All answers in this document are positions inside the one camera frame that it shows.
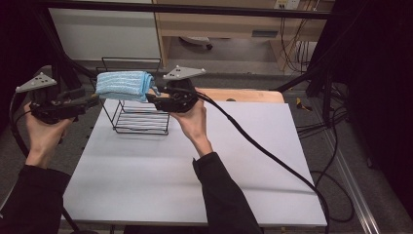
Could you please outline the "white power socket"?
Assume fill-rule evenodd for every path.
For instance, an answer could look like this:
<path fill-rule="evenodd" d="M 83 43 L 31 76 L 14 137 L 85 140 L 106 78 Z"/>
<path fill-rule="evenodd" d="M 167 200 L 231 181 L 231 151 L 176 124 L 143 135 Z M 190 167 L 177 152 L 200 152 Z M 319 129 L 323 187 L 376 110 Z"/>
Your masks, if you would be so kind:
<path fill-rule="evenodd" d="M 300 0 L 276 0 L 274 8 L 281 10 L 296 10 L 299 3 Z"/>

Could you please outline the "light wooden desk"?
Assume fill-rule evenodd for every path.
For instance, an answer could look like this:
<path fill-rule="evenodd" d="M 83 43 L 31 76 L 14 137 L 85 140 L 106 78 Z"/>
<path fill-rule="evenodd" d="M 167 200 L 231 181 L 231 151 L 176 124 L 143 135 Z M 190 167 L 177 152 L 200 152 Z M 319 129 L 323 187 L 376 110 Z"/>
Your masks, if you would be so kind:
<path fill-rule="evenodd" d="M 275 9 L 276 0 L 152 0 L 154 4 L 218 6 Z M 330 12 L 335 0 L 300 0 L 296 10 Z M 190 15 L 157 13 L 155 15 L 163 64 L 169 63 L 173 37 L 258 38 L 270 42 L 279 70 L 296 55 L 299 41 L 317 42 L 325 26 L 323 19 L 270 19 L 261 17 Z"/>

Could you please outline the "white cabinet panel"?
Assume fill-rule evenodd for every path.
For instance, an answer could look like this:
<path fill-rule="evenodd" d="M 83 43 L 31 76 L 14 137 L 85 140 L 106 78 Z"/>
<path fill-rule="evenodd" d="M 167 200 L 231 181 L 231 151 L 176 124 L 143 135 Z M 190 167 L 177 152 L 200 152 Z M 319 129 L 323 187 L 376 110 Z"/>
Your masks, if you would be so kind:
<path fill-rule="evenodd" d="M 161 57 L 152 14 L 66 9 L 50 12 L 63 49 L 72 59 Z"/>

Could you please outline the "black curtain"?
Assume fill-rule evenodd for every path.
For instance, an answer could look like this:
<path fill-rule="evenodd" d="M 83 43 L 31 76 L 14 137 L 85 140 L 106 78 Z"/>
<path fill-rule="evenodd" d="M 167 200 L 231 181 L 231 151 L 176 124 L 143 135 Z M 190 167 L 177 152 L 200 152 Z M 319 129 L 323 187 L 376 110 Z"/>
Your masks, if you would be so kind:
<path fill-rule="evenodd" d="M 0 0 L 0 133 L 9 123 L 16 86 L 55 60 L 52 46 L 36 19 L 38 0 Z"/>
<path fill-rule="evenodd" d="M 413 216 L 413 0 L 335 0 L 313 59 L 332 45 L 332 79 L 349 102 L 373 162 Z"/>

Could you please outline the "black metal stand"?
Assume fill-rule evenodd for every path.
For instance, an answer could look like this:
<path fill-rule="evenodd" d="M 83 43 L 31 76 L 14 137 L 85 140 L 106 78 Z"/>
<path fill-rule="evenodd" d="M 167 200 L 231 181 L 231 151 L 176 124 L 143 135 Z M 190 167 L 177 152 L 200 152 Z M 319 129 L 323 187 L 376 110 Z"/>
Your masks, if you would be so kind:
<path fill-rule="evenodd" d="M 69 90 L 83 87 L 79 74 L 97 81 L 96 72 L 87 69 L 65 52 L 49 11 L 44 8 L 34 8 L 32 15 L 46 37 L 46 50 L 52 60 L 52 72 L 57 80 Z"/>
<path fill-rule="evenodd" d="M 310 85 L 306 90 L 308 98 L 315 98 L 319 93 L 323 93 L 322 106 L 321 106 L 321 120 L 330 128 L 332 126 L 332 120 L 330 119 L 330 104 L 331 104 L 331 68 L 330 65 L 333 61 L 335 54 L 335 47 L 331 46 L 304 74 L 301 74 L 292 81 L 289 81 L 277 88 L 276 92 L 283 93 L 290 88 L 310 80 Z"/>

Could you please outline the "chair base with caster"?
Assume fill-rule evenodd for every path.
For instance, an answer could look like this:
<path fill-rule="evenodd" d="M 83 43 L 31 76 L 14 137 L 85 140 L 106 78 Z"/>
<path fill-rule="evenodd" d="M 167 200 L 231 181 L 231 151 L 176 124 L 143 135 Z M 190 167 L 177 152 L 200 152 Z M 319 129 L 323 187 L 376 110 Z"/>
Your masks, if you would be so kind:
<path fill-rule="evenodd" d="M 212 44 L 210 43 L 210 40 L 207 37 L 185 37 L 182 36 L 181 40 L 198 45 L 198 46 L 205 46 L 208 50 L 211 50 L 213 48 Z"/>

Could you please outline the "black metal crossbar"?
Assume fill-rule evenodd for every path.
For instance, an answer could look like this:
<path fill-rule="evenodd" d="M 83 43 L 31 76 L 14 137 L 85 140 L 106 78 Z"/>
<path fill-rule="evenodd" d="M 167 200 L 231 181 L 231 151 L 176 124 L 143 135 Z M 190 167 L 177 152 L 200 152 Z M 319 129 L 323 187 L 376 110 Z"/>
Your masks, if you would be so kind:
<path fill-rule="evenodd" d="M 53 8 L 53 9 L 192 14 L 192 15 L 218 15 L 218 16 L 245 16 L 245 17 L 308 19 L 308 20 L 330 20 L 330 19 L 337 19 L 343 16 L 343 14 L 337 14 L 337 13 L 331 13 L 331 12 L 315 12 L 315 11 L 267 10 L 267 9 L 258 9 L 258 8 L 122 3 L 122 2 L 97 2 L 97 1 L 36 0 L 36 4 L 41 7 Z"/>

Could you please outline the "person's left hand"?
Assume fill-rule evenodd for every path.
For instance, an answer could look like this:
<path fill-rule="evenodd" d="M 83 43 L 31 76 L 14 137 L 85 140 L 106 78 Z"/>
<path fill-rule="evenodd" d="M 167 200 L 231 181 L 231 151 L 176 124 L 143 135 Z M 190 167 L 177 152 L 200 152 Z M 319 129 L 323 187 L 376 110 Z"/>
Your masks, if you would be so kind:
<path fill-rule="evenodd" d="M 66 136 L 73 118 L 63 119 L 56 124 L 46 124 L 31 113 L 25 115 L 26 128 L 29 134 L 30 150 L 26 159 L 27 165 L 45 167 L 55 154 L 59 141 Z"/>

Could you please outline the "white board mat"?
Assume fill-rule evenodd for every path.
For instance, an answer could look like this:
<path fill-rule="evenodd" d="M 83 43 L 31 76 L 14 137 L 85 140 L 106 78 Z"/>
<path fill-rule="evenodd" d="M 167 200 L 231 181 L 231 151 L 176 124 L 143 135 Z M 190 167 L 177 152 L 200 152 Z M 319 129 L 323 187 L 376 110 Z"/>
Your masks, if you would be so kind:
<path fill-rule="evenodd" d="M 326 224 L 287 104 L 220 101 L 206 113 L 213 149 L 261 226 Z M 203 225 L 196 156 L 174 119 L 166 136 L 127 135 L 100 114 L 64 206 L 78 221 Z"/>

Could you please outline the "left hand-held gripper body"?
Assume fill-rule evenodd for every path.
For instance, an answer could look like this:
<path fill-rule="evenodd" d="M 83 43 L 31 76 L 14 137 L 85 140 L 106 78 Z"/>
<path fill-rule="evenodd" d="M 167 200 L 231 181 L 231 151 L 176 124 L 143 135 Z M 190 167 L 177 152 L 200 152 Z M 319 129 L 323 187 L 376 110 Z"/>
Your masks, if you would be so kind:
<path fill-rule="evenodd" d="M 40 72 L 29 81 L 16 87 L 17 94 L 28 93 L 31 114 L 46 124 L 55 124 L 63 119 L 76 118 L 82 110 L 72 102 L 75 99 L 61 99 L 57 81 Z"/>

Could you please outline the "black wire rack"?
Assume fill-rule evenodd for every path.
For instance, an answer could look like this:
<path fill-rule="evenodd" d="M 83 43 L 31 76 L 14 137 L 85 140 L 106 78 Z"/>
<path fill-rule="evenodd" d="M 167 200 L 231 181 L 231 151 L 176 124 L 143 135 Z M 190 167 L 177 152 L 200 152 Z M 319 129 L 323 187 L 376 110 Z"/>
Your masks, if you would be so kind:
<path fill-rule="evenodd" d="M 98 73 L 108 71 L 143 70 L 157 76 L 162 62 L 159 58 L 102 58 Z M 117 134 L 161 135 L 169 133 L 169 115 L 158 111 L 151 103 L 102 99 L 102 111 L 111 129 Z"/>

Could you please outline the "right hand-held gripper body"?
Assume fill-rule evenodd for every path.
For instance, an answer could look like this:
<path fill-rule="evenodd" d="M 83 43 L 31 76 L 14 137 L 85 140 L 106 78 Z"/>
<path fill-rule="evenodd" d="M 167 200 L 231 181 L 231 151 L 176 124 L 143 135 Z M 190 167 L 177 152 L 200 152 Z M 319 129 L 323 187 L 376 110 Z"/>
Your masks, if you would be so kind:
<path fill-rule="evenodd" d="M 167 82 L 169 92 L 163 99 L 163 107 L 158 110 L 174 113 L 189 111 L 198 101 L 198 96 L 191 78 L 206 73 L 204 68 L 191 68 L 177 65 L 175 69 L 166 74 L 163 79 Z"/>

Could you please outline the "blue striped towel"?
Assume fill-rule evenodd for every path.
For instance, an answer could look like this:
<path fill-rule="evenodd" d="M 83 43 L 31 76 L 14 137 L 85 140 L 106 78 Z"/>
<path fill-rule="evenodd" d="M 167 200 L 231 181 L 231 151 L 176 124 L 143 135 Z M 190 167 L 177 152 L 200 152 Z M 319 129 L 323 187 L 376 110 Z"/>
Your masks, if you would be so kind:
<path fill-rule="evenodd" d="M 150 90 L 156 97 L 161 95 L 155 78 L 146 71 L 113 71 L 97 75 L 95 92 L 101 98 L 146 102 Z"/>

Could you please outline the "person's right hand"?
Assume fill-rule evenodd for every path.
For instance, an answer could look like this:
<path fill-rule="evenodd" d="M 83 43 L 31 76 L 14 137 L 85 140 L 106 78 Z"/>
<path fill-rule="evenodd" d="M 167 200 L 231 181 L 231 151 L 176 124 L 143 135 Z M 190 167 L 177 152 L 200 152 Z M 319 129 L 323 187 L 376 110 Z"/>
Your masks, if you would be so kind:
<path fill-rule="evenodd" d="M 185 113 L 172 112 L 170 115 L 178 121 L 183 134 L 192 142 L 207 139 L 207 110 L 201 100 Z"/>

